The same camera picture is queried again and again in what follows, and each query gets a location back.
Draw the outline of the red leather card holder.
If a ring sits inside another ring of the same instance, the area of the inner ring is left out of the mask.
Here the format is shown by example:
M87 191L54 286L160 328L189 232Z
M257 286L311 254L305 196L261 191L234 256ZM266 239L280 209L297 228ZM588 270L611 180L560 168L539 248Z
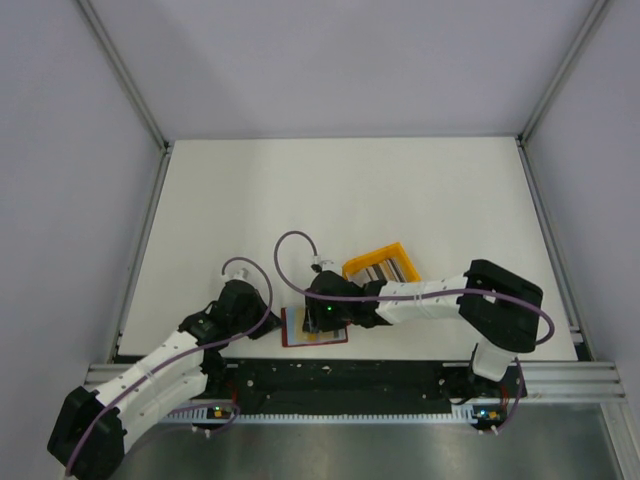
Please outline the red leather card holder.
M331 332L310 333L303 329L305 309L285 307L281 310L282 346L284 348L313 347L348 342L346 328Z

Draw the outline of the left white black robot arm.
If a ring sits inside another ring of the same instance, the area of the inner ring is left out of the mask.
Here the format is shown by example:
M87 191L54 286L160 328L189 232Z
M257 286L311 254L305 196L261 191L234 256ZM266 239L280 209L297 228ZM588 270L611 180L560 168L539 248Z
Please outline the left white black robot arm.
M76 479L107 479L151 427L186 401L216 396L226 387L221 349L280 328L258 290L226 282L219 297L187 316L155 350L92 390L66 395L48 452Z

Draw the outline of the yellow plastic card bin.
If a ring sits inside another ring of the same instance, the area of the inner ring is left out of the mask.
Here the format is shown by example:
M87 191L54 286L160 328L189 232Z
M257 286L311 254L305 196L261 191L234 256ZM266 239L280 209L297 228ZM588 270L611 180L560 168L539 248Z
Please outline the yellow plastic card bin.
M421 281L420 274L400 242L348 260L342 266L342 276L358 285L375 280L400 283Z

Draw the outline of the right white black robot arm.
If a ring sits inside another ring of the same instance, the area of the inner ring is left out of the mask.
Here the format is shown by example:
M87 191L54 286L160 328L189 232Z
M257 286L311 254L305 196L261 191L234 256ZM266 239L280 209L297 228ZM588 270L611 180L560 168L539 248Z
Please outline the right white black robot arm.
M466 380L476 394L498 389L515 357L537 345L543 290L484 259L461 275L429 282L369 280L361 285L322 270L304 291L306 322L313 331L348 324L363 328L409 321L456 320L479 335Z

